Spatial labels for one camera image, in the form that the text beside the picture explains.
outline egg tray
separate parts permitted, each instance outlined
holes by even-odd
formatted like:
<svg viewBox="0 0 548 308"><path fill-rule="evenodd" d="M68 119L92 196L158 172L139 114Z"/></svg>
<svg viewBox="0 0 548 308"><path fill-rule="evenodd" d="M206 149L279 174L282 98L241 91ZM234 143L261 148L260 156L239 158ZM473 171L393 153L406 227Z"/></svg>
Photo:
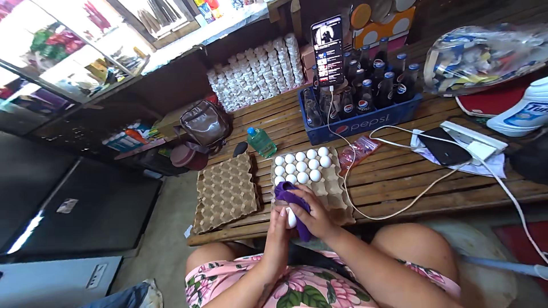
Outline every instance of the egg tray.
<svg viewBox="0 0 548 308"><path fill-rule="evenodd" d="M322 179L319 182L314 182L311 179L308 180L306 185L308 186L318 197L320 201L322 201L322 204L326 207L327 211L329 212L329 216L335 222L336 224L342 226L347 224L354 224L356 223L356 220L352 217L353 208L352 205L350 205L350 200L348 198L348 195L343 189L344 185L344 178L339 175L341 172L341 167L339 164L339 157L337 155L337 150L334 147L328 147L329 150L329 158L331 158L331 166L329 168L324 168L320 166L318 170L322 173ZM308 166L310 159L308 157L305 157L304 162ZM282 166L285 168L287 166L287 163L284 161ZM272 202L279 206L279 205L285 205L287 202L277 200L276 195L274 194L274 188L276 187L274 183L274 178L276 177L276 174L274 172L274 169L276 168L275 163L275 157L272 159L272 167L270 170L270 181L272 182L272 189L271 193L274 196L272 199ZM310 167L307 167L305 172L310 175ZM295 171L293 173L295 176L299 174L298 171ZM282 176L285 178L288 174L284 172Z"/></svg>
<svg viewBox="0 0 548 308"><path fill-rule="evenodd" d="M246 152L198 173L193 234L207 232L259 209L251 167Z"/></svg>

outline woman's right hand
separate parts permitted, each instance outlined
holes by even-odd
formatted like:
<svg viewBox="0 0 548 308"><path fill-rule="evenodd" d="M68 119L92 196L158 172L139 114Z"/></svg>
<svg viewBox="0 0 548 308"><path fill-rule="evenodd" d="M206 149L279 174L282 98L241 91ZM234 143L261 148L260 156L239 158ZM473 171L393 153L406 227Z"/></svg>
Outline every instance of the woman's right hand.
<svg viewBox="0 0 548 308"><path fill-rule="evenodd" d="M314 192L305 185L297 185L298 190L288 190L294 195L303 198L310 205L310 214L297 204L290 203L289 207L303 224L317 238L325 241L327 237L338 233L340 227L329 218L328 212Z"/></svg>

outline pepsi crate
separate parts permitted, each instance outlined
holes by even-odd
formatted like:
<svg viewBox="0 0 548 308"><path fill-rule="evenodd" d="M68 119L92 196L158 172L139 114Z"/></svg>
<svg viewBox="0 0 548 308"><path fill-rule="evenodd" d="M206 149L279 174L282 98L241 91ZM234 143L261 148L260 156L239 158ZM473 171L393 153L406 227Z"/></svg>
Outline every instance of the pepsi crate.
<svg viewBox="0 0 548 308"><path fill-rule="evenodd" d="M329 131L327 125L316 128L308 126L306 121L304 98L302 94L303 91L304 89L298 91L299 104L301 105L302 120L305 123L305 130L309 137L310 143L312 145L318 145L338 139L339 137L337 135ZM419 106L422 99L423 96L420 93L417 93L412 100L400 104L394 104L381 110L366 113L365 115L330 123L329 126L332 131L340 134L341 136L348 137L377 129L384 125L397 125L403 122L409 122L413 119L415 110Z"/></svg>

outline purple cloth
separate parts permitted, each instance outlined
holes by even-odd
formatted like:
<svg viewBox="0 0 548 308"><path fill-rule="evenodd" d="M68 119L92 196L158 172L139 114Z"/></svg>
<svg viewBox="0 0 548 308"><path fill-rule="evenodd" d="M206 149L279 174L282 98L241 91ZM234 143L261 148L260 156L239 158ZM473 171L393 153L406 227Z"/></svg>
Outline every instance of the purple cloth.
<svg viewBox="0 0 548 308"><path fill-rule="evenodd" d="M287 203L295 203L298 206L304 208L305 211L310 213L310 205L306 203L306 201L303 198L298 197L288 191L288 190L297 190L297 189L299 188L291 184L291 182L287 182L287 181L280 182L278 183L278 186L274 188L274 195L276 196L276 199L284 200ZM303 224L302 221L297 216L295 216L295 218L297 218L296 228L297 228L297 231L299 232L299 237L304 242L310 241L312 234L310 233L308 228L305 226L305 224Z"/></svg>

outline smartphone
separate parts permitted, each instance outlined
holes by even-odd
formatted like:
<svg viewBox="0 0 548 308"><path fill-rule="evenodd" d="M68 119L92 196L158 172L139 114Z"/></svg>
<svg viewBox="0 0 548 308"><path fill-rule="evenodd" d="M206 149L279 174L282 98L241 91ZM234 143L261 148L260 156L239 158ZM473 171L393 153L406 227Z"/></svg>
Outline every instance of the smartphone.
<svg viewBox="0 0 548 308"><path fill-rule="evenodd" d="M443 128L436 127L434 129L427 130L424 135L445 139L449 141L455 141ZM442 166L453 166L456 164L462 164L472 159L472 156L468 151L462 147L451 144L445 141L436 140L419 135L419 140L426 145L426 148L430 150L432 155L438 160Z"/></svg>
<svg viewBox="0 0 548 308"><path fill-rule="evenodd" d="M318 70L318 85L328 87L344 82L343 24L341 15L312 25L312 45Z"/></svg>

